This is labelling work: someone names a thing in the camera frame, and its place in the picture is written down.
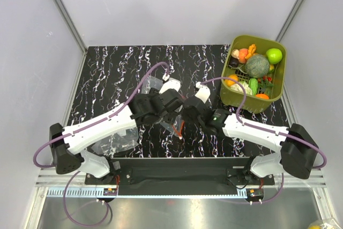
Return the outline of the red zip clear bag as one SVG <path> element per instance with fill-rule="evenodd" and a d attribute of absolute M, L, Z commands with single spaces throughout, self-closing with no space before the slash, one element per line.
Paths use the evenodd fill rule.
<path fill-rule="evenodd" d="M 160 90 L 163 86 L 163 81 L 153 76 L 148 76 L 148 78 L 144 81 L 141 87 L 141 93 L 146 94 L 149 93 L 150 89 L 155 88 L 156 90 Z M 178 139 L 182 139 L 182 128 L 184 122 L 180 115 L 176 116 L 174 122 L 172 124 L 160 121 L 158 124 L 164 127 L 167 131 L 169 131 L 173 136 L 177 137 Z"/>

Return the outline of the green netted melon toy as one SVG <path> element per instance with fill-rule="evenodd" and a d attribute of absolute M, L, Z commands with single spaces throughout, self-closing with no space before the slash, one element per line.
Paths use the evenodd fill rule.
<path fill-rule="evenodd" d="M 252 56 L 245 64 L 245 72 L 251 78 L 261 78 L 268 74 L 269 69 L 270 63 L 268 59 L 260 54 Z"/>

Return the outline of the olive green plastic basket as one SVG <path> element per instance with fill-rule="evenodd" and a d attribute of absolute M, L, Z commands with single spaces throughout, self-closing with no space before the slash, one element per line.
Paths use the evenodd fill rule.
<path fill-rule="evenodd" d="M 239 82 L 248 82 L 251 77 L 244 71 L 240 71 L 238 68 L 231 68 L 229 62 L 231 59 L 231 53 L 234 49 L 241 49 L 251 44 L 257 45 L 257 53 L 264 54 L 268 49 L 276 48 L 282 52 L 282 60 L 276 64 L 275 70 L 271 73 L 271 84 L 272 86 L 262 86 L 258 84 L 258 94 L 265 93 L 269 96 L 268 99 L 259 98 L 250 94 L 247 94 L 246 100 L 243 104 L 243 109 L 251 113 L 258 114 L 265 111 L 271 103 L 279 100 L 283 94 L 284 89 L 284 78 L 286 70 L 287 52 L 284 46 L 276 41 L 259 38 L 251 35 L 240 35 L 237 36 L 232 44 L 227 55 L 224 68 L 222 70 L 222 76 L 228 77 L 230 75 L 237 75 Z"/>

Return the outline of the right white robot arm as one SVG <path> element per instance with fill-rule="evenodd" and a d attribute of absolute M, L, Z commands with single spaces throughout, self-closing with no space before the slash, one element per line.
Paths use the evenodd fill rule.
<path fill-rule="evenodd" d="M 193 122 L 206 133 L 220 137 L 239 138 L 272 151 L 265 156 L 249 158 L 243 177 L 249 184 L 275 173 L 288 173 L 308 179 L 317 156 L 317 144 L 299 124 L 290 128 L 238 119 L 224 109 L 211 109 L 196 96 L 186 99 L 182 108 L 185 122 Z"/>

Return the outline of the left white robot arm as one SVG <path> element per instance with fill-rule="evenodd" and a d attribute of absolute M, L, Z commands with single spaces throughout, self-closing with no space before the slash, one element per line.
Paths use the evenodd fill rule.
<path fill-rule="evenodd" d="M 55 123 L 49 128 L 53 166 L 59 175 L 80 171 L 92 175 L 105 184 L 115 180 L 116 171 L 110 160 L 88 152 L 87 148 L 118 132 L 141 125 L 159 122 L 173 124 L 183 105 L 182 96 L 175 89 L 137 94 L 127 105 L 86 122 L 69 127 Z"/>

